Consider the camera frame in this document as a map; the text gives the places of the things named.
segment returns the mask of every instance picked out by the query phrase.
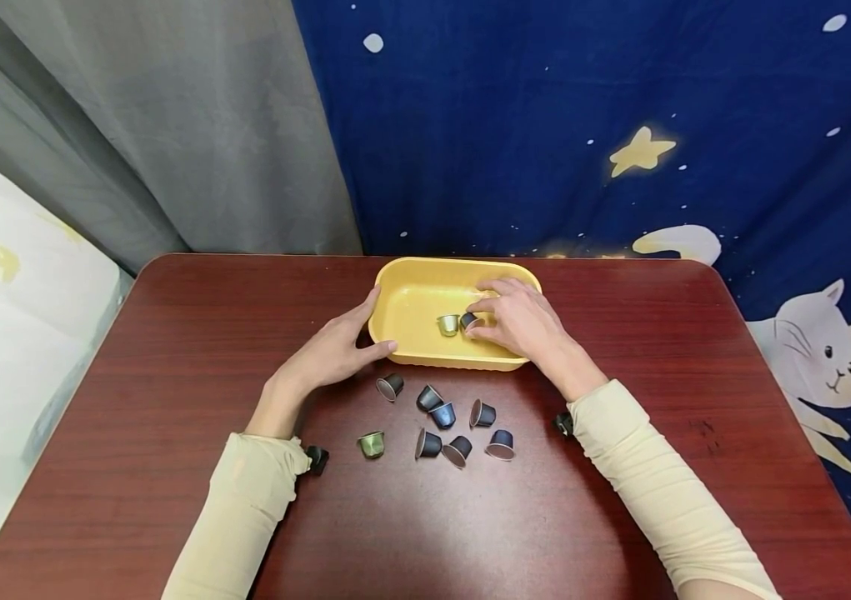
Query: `yellow star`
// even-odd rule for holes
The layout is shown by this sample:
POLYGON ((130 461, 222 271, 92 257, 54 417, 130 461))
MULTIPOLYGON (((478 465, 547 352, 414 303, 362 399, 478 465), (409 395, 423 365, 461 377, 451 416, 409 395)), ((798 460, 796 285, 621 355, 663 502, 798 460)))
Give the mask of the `yellow star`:
POLYGON ((628 146, 622 147, 613 156, 608 157, 608 160, 615 165, 615 169, 611 170, 611 176, 618 177, 632 167, 655 169, 658 166, 658 157, 673 148, 675 148, 675 142, 668 139, 652 141, 652 130, 641 127, 632 141, 628 142, 628 146))

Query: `dark blue coffee capsule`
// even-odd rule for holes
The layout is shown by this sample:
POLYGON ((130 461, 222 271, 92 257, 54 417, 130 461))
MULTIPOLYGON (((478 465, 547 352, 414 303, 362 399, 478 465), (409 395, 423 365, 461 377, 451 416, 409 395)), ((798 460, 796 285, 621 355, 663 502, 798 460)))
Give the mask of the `dark blue coffee capsule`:
POLYGON ((552 424, 558 429, 558 433, 570 438, 575 432, 575 422, 572 421, 572 414, 569 411, 560 412, 556 418, 552 419, 552 424))
POLYGON ((449 429, 455 424, 455 408, 450 402, 439 404, 428 412, 438 429, 449 429))
POLYGON ((482 321, 481 318, 476 317, 472 313, 465 313, 462 317, 458 318, 458 326, 462 328, 462 333, 468 330, 468 326, 470 324, 475 323, 476 321, 482 321))
POLYGON ((458 468, 465 468, 465 460, 472 451, 472 443, 465 436, 458 436, 442 448, 442 454, 458 468))
POLYGON ((305 448, 305 456, 312 459, 312 465, 308 468, 312 475, 322 475, 325 463, 328 462, 328 450, 322 447, 310 446, 305 448))
POLYGON ((500 461, 511 461, 515 458, 515 441, 512 433, 505 429, 499 429, 491 434, 491 442, 486 447, 486 454, 494 456, 500 461))
POLYGON ((442 438, 430 431, 418 432, 418 443, 415 443, 415 460, 419 458, 433 458, 442 452, 442 438))
POLYGON ((425 386, 425 389, 418 394, 418 400, 415 400, 415 406, 418 406, 418 410, 429 412, 436 406, 442 405, 444 402, 445 400, 438 395, 435 387, 427 385, 425 386))
POLYGON ((382 396, 390 403, 394 403, 395 398, 398 398, 399 393, 402 392, 402 388, 405 387, 405 380, 402 379, 402 375, 394 372, 376 381, 375 387, 378 388, 382 396))
POLYGON ((495 408, 482 400, 475 400, 471 415, 468 417, 468 425, 471 428, 490 428, 493 423, 495 423, 495 408))

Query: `yellow plastic tray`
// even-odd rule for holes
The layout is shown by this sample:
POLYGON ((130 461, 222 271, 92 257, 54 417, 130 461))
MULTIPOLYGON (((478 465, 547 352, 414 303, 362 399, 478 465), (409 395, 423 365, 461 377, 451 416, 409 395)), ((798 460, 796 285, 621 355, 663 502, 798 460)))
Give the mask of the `yellow plastic tray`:
MULTIPOLYGON (((446 338, 438 330, 438 317, 463 314, 469 304, 488 294, 478 291, 475 284, 495 278, 517 278, 541 291, 532 272, 507 262, 416 257, 393 260, 375 279, 382 286, 382 296, 368 321, 368 333, 375 342, 398 342, 398 351, 391 359, 400 365, 513 371, 528 359, 492 342, 470 340, 462 333, 446 338)), ((493 320, 486 313, 477 316, 493 320)))

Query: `gold coffee capsule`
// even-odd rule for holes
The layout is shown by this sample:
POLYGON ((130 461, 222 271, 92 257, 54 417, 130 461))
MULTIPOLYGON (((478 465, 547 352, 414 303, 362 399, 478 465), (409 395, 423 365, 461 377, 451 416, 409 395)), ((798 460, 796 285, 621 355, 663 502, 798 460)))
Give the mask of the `gold coffee capsule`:
POLYGON ((458 333, 458 315, 438 317, 438 329, 446 338, 455 337, 455 334, 458 333))

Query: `forearm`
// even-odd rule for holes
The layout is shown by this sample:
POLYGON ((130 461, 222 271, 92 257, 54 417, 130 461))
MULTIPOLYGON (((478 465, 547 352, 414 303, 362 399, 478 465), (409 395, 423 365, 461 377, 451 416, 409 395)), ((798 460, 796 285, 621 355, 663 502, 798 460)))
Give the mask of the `forearm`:
POLYGON ((741 531, 619 381, 569 410, 585 455, 645 532, 680 598, 708 598, 699 593, 715 586, 726 586, 722 598, 779 598, 741 531))
POLYGON ((163 600, 244 599, 309 459, 296 437, 304 387, 276 373, 246 433, 232 434, 163 600))

